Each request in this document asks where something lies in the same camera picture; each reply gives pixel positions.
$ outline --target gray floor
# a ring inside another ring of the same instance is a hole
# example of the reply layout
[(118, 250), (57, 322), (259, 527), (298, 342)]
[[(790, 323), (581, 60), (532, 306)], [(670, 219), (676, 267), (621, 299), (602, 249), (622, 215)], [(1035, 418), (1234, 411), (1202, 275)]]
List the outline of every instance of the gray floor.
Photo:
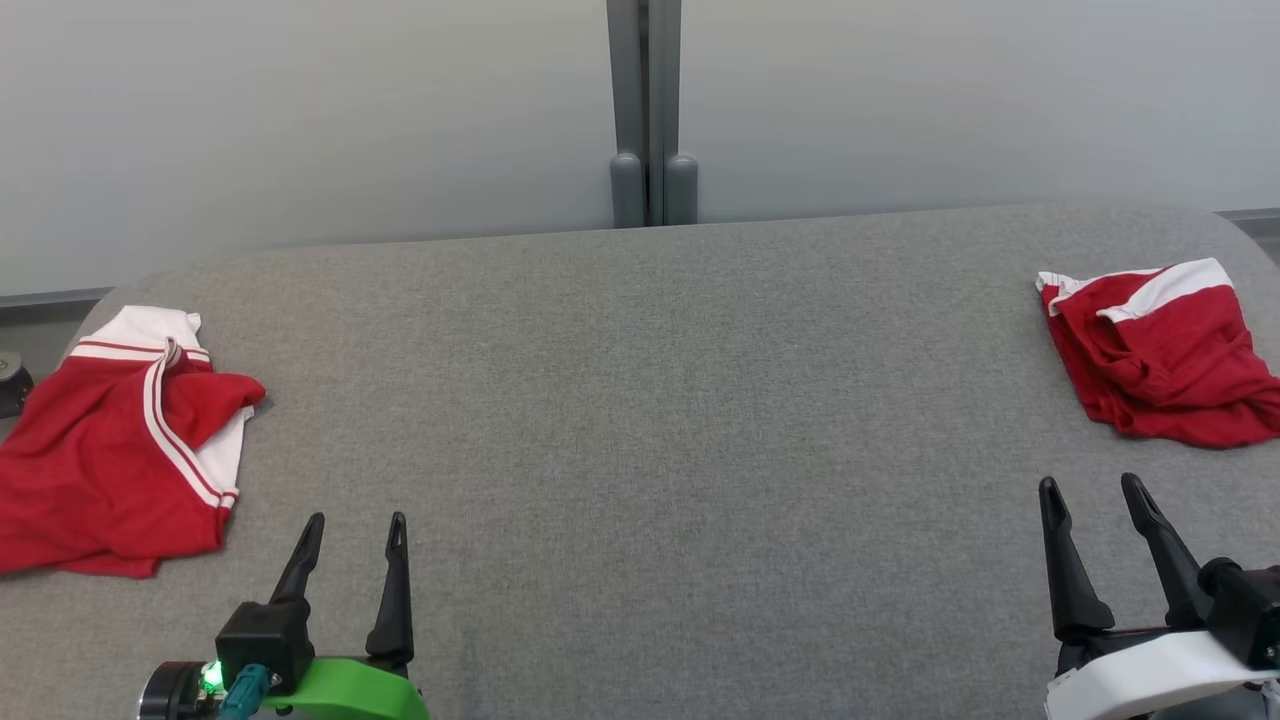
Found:
[[(1280, 237), (1256, 240), (1280, 264)], [(20, 352), (23, 364), (40, 382), (58, 368), (76, 329), (92, 307), (93, 302), (0, 307), (0, 350)], [(15, 421), (0, 420), (0, 439), (9, 434)]]

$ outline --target red cloth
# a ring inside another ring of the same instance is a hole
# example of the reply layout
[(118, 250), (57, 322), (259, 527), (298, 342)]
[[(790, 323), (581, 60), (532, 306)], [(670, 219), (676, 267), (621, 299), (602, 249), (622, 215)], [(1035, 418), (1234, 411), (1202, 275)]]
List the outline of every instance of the red cloth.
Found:
[(221, 547), (239, 433), (265, 391), (214, 373), (198, 346), (133, 342), (84, 338), (0, 445), (0, 573), (146, 578)]
[(1280, 379), (1253, 354), (1217, 260), (1037, 281), (1085, 414), (1123, 434), (1202, 447), (1280, 436)]

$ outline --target folded red garment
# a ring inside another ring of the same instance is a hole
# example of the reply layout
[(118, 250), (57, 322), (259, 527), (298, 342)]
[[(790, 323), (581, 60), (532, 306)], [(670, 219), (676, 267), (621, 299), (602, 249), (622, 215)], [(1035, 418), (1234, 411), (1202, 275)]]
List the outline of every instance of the folded red garment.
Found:
[(214, 373), (200, 315), (125, 306), (36, 386), (0, 445), (0, 573), (147, 578), (221, 547), (265, 391)]
[(1123, 434), (1202, 447), (1280, 436), (1280, 378), (1253, 354), (1217, 260), (1036, 281), (1085, 414)]

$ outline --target gray fabric tabletop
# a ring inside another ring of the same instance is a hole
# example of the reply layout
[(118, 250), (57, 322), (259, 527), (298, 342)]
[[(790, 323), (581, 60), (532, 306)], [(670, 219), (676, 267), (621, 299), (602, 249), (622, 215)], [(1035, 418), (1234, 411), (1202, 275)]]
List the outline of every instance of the gray fabric tabletop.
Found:
[(1030, 717), (1057, 643), (1055, 475), (1121, 625), (1164, 600), (1138, 473), (1199, 560), (1280, 560), (1280, 443), (1085, 419), (1038, 270), (1217, 258), (1280, 363), (1280, 273), (1207, 214), (1120, 204), (293, 250), (108, 296), (198, 311), (261, 380), (227, 547), (127, 580), (0, 579), (6, 717), (132, 717), (328, 515), (317, 652), (357, 655), (392, 511), (442, 719)]

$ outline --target green plastic bracket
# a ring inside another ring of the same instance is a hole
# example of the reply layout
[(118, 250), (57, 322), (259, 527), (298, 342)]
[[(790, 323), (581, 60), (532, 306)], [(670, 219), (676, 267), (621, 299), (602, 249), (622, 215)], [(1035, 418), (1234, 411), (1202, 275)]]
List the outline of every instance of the green plastic bracket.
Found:
[(315, 720), (430, 720), (417, 688), (399, 675), (346, 657), (316, 657), (297, 692), (262, 707), (293, 707)]

